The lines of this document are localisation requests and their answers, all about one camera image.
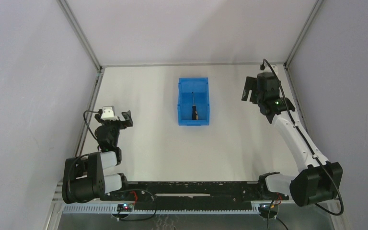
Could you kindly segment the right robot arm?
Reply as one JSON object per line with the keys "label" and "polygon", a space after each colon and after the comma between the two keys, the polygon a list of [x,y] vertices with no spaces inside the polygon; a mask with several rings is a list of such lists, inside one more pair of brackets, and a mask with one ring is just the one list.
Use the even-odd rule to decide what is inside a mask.
{"label": "right robot arm", "polygon": [[246,77],[242,92],[242,101],[258,105],[260,113],[281,135],[299,172],[296,176],[280,172],[260,175],[263,191],[266,195],[287,195],[300,207],[337,198],[342,166],[338,162],[331,163],[316,147],[302,127],[295,106],[281,96],[281,90],[281,82],[275,74],[262,72],[257,77]]}

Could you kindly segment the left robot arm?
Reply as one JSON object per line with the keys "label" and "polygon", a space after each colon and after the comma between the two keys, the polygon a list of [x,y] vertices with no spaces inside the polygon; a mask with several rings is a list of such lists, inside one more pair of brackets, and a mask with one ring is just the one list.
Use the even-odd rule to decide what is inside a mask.
{"label": "left robot arm", "polygon": [[65,203],[87,203],[127,188],[128,181],[122,172],[105,174],[105,170],[121,164],[120,131],[133,126],[131,111],[122,112],[122,117],[123,120],[116,116],[111,106],[94,112],[100,125],[88,131],[97,141],[97,152],[66,159],[61,190]]}

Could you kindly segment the black yellow screwdriver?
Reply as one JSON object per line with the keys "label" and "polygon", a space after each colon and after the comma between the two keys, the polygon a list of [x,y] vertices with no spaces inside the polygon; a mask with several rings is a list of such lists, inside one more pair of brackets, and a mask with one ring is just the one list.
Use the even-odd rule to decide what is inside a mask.
{"label": "black yellow screwdriver", "polygon": [[192,120],[198,120],[198,113],[197,113],[196,104],[195,104],[194,92],[192,92],[192,101],[193,101],[193,105],[192,105]]}

